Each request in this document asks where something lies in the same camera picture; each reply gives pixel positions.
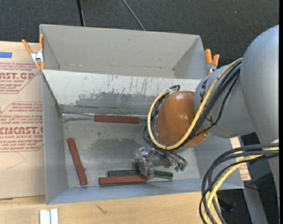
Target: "yellow cable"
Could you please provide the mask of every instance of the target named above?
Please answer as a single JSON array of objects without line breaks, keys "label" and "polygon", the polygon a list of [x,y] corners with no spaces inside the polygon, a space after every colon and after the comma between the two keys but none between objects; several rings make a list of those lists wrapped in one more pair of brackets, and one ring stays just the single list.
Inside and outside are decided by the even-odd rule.
[{"label": "yellow cable", "polygon": [[[274,148],[269,148],[267,150],[279,150],[278,147],[274,147]],[[255,159],[255,158],[258,158],[260,156],[263,156],[262,155],[251,155],[251,156],[248,156],[246,158],[243,158],[241,159],[240,161],[249,161],[249,160],[252,160],[252,159]],[[221,186],[221,184],[227,179],[227,177],[233,172],[235,171],[239,166],[241,166],[242,163],[239,163],[239,164],[235,164],[234,166],[230,167],[228,170],[226,170],[222,175],[221,177],[219,178],[219,180],[216,182],[215,186],[213,187],[212,191],[210,192],[209,196],[208,196],[208,199],[207,199],[207,206],[208,208],[210,208],[211,206],[211,203],[212,203],[212,200],[217,192],[217,190],[219,189],[219,187]],[[204,213],[204,219],[205,221],[207,222],[207,213],[205,212]]]},{"label": "yellow cable", "polygon": [[208,98],[210,97],[210,95],[212,94],[212,91],[214,89],[214,87],[216,86],[216,84],[218,83],[218,81],[220,80],[220,78],[232,67],[234,66],[237,62],[239,62],[240,60],[242,60],[242,57],[235,60],[234,62],[232,62],[230,65],[228,65],[228,67],[226,67],[220,74],[219,76],[214,80],[214,82],[212,83],[212,85],[210,86],[209,90],[207,91],[207,94],[206,96],[204,97],[198,111],[196,112],[196,115],[194,117],[194,120],[192,121],[190,127],[188,128],[187,132],[185,133],[185,135],[175,144],[173,145],[170,145],[170,146],[165,146],[163,144],[160,144],[159,142],[157,142],[153,136],[153,133],[152,133],[152,129],[151,129],[151,116],[152,116],[152,111],[156,105],[156,103],[160,100],[160,98],[166,94],[168,94],[169,92],[171,92],[171,90],[168,90],[168,91],[165,91],[163,92],[161,95],[159,95],[153,102],[153,104],[151,105],[151,108],[150,108],[150,111],[149,111],[149,114],[148,114],[148,117],[147,117],[147,126],[148,126],[148,133],[150,135],[150,138],[152,140],[152,142],[159,148],[161,149],[165,149],[165,150],[172,150],[172,149],[175,149],[177,147],[179,147],[187,138],[188,136],[190,135],[190,133],[192,132],[192,130],[194,129],[196,123],[197,123],[197,120],[202,112],[202,110],[204,109],[206,103],[207,103],[207,100]]}]

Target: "black cable on floor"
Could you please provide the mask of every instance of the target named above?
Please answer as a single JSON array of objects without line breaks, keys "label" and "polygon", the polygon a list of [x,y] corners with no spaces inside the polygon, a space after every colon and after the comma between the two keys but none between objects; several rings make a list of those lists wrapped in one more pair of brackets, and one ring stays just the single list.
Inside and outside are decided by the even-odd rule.
[{"label": "black cable on floor", "polygon": [[85,22],[84,22],[84,19],[83,19],[83,12],[82,12],[82,8],[81,8],[81,2],[80,2],[80,0],[76,0],[76,1],[77,1],[77,6],[78,6],[80,24],[81,24],[82,27],[85,27]]},{"label": "black cable on floor", "polygon": [[138,19],[138,17],[135,15],[135,13],[133,12],[133,10],[130,8],[130,6],[128,5],[128,3],[125,0],[122,0],[123,3],[126,5],[126,7],[129,9],[129,11],[131,12],[131,14],[134,16],[134,18],[136,19],[136,21],[138,22],[138,24],[140,25],[140,27],[145,31],[144,26],[141,24],[140,20]]}]

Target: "wooden table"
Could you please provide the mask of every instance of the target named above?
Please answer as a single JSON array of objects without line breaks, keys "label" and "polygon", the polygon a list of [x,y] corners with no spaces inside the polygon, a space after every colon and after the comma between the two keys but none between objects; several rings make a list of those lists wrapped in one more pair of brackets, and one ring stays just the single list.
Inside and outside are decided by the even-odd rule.
[{"label": "wooden table", "polygon": [[200,199],[200,192],[55,205],[45,196],[16,198],[0,201],[0,224],[38,224],[40,210],[56,208],[59,224],[197,224]]}]

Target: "black floor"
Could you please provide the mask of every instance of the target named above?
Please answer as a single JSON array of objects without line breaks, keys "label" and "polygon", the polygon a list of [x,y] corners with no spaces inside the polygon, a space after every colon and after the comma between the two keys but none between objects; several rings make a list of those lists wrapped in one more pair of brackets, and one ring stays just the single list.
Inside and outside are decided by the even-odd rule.
[{"label": "black floor", "polygon": [[[38,42],[41,23],[197,34],[224,65],[279,24],[279,0],[0,0],[0,41]],[[277,223],[275,187],[267,181],[258,188],[270,210],[268,223]],[[228,224],[250,223],[241,190],[221,197],[235,201],[224,210]]]}]

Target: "red wooden block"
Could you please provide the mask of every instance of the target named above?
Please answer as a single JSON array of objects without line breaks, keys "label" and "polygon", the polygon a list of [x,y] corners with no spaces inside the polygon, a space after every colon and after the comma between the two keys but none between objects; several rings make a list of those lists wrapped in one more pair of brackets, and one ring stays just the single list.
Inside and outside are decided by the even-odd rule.
[{"label": "red wooden block", "polygon": [[125,116],[125,115],[104,115],[96,114],[95,122],[105,123],[122,123],[122,124],[139,124],[139,117]]},{"label": "red wooden block", "polygon": [[100,186],[138,184],[138,183],[146,183],[146,181],[147,181],[146,177],[143,175],[99,178]]},{"label": "red wooden block", "polygon": [[76,168],[76,172],[77,172],[80,184],[81,184],[81,186],[86,185],[87,184],[87,178],[86,178],[86,175],[85,175],[83,165],[81,163],[81,159],[80,159],[77,147],[76,147],[76,143],[75,143],[73,138],[67,139],[67,142],[68,142],[68,146],[69,146],[72,158],[73,158],[73,162],[74,162],[74,165],[75,165],[75,168]]}]

